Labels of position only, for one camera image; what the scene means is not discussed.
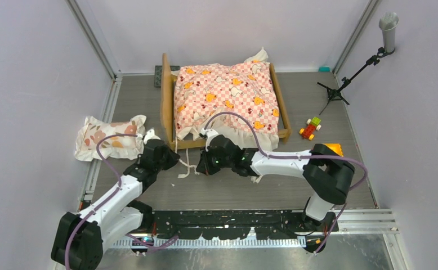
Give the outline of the teal small block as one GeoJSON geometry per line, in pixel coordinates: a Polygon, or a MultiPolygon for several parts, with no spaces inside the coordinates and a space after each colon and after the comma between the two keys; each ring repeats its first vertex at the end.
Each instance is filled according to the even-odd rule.
{"type": "Polygon", "coordinates": [[[331,72],[331,68],[328,66],[321,66],[321,67],[319,67],[318,72],[328,73],[328,72],[331,72]]]}

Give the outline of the pink checkered duck blanket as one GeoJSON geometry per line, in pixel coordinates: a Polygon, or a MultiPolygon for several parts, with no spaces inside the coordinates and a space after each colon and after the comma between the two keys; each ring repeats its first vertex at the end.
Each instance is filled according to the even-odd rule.
{"type": "Polygon", "coordinates": [[[175,71],[175,141],[187,136],[198,140],[202,129],[212,128],[242,148],[276,149],[280,109],[268,58],[260,49],[239,64],[190,65],[175,71]]]}

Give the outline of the yellow toy window block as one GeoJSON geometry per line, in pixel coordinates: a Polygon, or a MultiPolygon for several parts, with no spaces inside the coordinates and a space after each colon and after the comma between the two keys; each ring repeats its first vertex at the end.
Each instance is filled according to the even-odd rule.
{"type": "Polygon", "coordinates": [[[337,155],[344,157],[342,146],[339,143],[325,143],[324,145],[331,149],[337,155]]]}

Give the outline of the grey microphone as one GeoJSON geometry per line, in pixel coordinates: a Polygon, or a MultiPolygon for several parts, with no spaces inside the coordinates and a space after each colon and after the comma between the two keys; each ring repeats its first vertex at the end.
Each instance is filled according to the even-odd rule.
{"type": "Polygon", "coordinates": [[[379,20],[379,28],[382,31],[383,48],[386,53],[393,53],[395,50],[395,29],[399,17],[395,12],[386,12],[379,20]]]}

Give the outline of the wooden pet bed frame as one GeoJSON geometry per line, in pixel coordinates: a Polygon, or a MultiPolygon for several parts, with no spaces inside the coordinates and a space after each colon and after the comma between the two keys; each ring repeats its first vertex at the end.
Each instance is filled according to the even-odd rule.
{"type": "MultiPolygon", "coordinates": [[[[287,142],[290,135],[292,134],[292,127],[289,120],[289,115],[287,113],[287,107],[285,105],[284,97],[282,95],[280,85],[278,82],[278,76],[275,70],[275,66],[271,64],[270,73],[272,76],[272,84],[274,86],[274,92],[278,99],[278,105],[280,109],[280,119],[279,119],[279,142],[287,142]]],[[[174,121],[174,109],[173,109],[173,90],[177,81],[175,71],[170,68],[169,59],[166,53],[162,55],[162,82],[161,82],[161,121],[162,126],[165,129],[169,145],[172,148],[177,149],[194,149],[200,148],[205,145],[205,140],[201,137],[197,140],[193,140],[192,136],[185,137],[182,141],[175,141],[175,125],[174,121]]]]}

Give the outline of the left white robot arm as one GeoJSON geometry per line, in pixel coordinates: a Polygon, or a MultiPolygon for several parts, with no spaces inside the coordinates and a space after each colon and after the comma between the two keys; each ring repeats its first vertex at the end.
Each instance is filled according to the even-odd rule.
{"type": "Polygon", "coordinates": [[[51,259],[67,269],[96,269],[117,240],[133,230],[148,232],[154,221],[152,208],[136,199],[156,181],[159,172],[175,166],[179,159],[161,139],[147,139],[143,152],[117,184],[79,213],[67,212],[61,217],[51,259]]]}

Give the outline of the white floral pillow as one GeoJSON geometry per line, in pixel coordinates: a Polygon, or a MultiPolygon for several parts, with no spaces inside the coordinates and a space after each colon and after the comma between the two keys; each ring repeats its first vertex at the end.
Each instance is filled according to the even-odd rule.
{"type": "Polygon", "coordinates": [[[145,115],[136,115],[129,121],[107,123],[93,116],[85,118],[75,141],[74,157],[79,161],[104,158],[137,158],[143,152],[142,138],[146,133],[145,115]]]}

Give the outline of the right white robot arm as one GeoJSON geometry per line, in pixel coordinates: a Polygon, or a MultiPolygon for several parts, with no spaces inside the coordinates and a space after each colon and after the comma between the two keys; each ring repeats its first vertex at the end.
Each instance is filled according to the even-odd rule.
{"type": "Polygon", "coordinates": [[[304,179],[313,189],[302,214],[302,225],[316,231],[335,205],[346,202],[355,167],[324,144],[299,152],[270,152],[260,148],[240,148],[223,135],[202,148],[196,171],[213,175],[230,168],[242,177],[266,175],[304,179]]]}

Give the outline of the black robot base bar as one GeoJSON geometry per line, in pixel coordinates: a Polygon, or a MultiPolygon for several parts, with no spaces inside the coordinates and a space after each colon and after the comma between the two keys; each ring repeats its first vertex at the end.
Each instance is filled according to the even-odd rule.
{"type": "Polygon", "coordinates": [[[300,210],[158,210],[132,234],[158,248],[298,247],[319,253],[337,231],[333,212],[316,222],[300,210]]]}

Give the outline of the red green toy car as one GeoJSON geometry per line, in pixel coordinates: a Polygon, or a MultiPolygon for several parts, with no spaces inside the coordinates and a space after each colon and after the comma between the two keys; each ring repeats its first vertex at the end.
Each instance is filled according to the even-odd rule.
{"type": "Polygon", "coordinates": [[[299,134],[305,140],[313,140],[315,137],[314,132],[319,131],[321,128],[321,119],[318,117],[313,117],[308,119],[306,122],[306,127],[299,130],[299,134]]]}

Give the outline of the black microphone tripod stand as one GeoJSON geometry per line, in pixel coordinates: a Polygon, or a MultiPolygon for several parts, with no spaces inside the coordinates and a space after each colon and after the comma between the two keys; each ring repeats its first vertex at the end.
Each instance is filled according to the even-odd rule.
{"type": "Polygon", "coordinates": [[[365,64],[350,78],[344,76],[341,81],[342,85],[338,89],[334,89],[331,87],[328,87],[320,82],[317,82],[317,85],[323,87],[327,92],[327,103],[323,107],[323,109],[319,112],[319,115],[321,115],[324,110],[328,107],[328,105],[332,101],[343,101],[346,105],[349,105],[350,103],[343,97],[342,91],[368,66],[376,66],[379,64],[382,58],[391,55],[395,52],[395,49],[393,49],[391,52],[386,51],[384,47],[380,47],[375,55],[372,55],[369,59],[366,60],[365,64]]]}

